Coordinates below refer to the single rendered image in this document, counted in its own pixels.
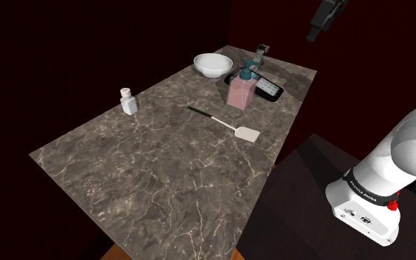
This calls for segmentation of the small grey upright device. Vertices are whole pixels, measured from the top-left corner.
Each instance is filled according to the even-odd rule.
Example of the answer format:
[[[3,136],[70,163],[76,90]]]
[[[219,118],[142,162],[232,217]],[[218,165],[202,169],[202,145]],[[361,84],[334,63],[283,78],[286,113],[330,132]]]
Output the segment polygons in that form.
[[[252,70],[258,70],[259,67],[264,63],[264,56],[268,52],[270,47],[265,44],[260,44],[255,52],[255,55],[253,57],[253,61],[256,62],[256,64],[253,64],[250,66],[250,69]]]

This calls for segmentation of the black remote control pale buttons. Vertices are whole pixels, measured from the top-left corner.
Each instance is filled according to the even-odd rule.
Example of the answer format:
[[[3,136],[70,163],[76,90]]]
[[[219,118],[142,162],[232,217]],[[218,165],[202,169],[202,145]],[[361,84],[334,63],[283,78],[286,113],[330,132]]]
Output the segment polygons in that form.
[[[269,81],[267,78],[264,78],[262,75],[258,74],[257,72],[254,72],[254,71],[252,72],[253,72],[253,76],[257,76],[257,79],[258,79],[254,94],[270,102],[276,102],[281,96],[281,94],[283,93],[284,91],[283,88],[276,85],[272,81]],[[224,82],[227,85],[229,85],[230,83],[230,76],[232,74],[233,72],[229,74],[228,76],[226,76],[224,79]]]

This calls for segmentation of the pink soap dispenser teal pump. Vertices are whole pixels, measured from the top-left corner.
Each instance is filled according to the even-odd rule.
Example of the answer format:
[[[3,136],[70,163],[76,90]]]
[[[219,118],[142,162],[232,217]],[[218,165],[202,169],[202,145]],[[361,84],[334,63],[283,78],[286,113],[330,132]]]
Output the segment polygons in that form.
[[[250,67],[259,65],[259,62],[244,58],[245,65],[238,68],[231,76],[227,97],[227,104],[241,110],[245,110],[251,103],[256,84],[257,76],[253,76]]]

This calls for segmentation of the white bowl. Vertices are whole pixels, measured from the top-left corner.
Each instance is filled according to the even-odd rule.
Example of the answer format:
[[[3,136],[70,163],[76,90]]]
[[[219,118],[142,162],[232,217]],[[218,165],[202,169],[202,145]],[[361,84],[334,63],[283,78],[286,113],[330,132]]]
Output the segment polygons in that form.
[[[233,61],[221,54],[203,53],[194,58],[194,68],[207,78],[219,78],[230,72]]]

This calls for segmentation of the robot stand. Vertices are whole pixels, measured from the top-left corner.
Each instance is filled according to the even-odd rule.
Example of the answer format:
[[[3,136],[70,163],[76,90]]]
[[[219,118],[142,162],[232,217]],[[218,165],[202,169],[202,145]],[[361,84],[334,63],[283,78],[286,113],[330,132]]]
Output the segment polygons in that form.
[[[382,247],[333,216],[326,185],[358,160],[316,134],[271,172],[236,249],[245,260],[416,260],[416,194],[400,193],[397,239]]]

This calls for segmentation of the white pill bottle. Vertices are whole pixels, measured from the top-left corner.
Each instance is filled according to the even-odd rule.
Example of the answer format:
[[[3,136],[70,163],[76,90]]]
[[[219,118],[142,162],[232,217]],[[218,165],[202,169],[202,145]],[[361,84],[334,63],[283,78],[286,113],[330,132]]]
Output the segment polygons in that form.
[[[130,88],[122,88],[120,90],[121,94],[121,106],[123,111],[127,115],[133,115],[138,112],[137,102],[134,96],[132,96]]]

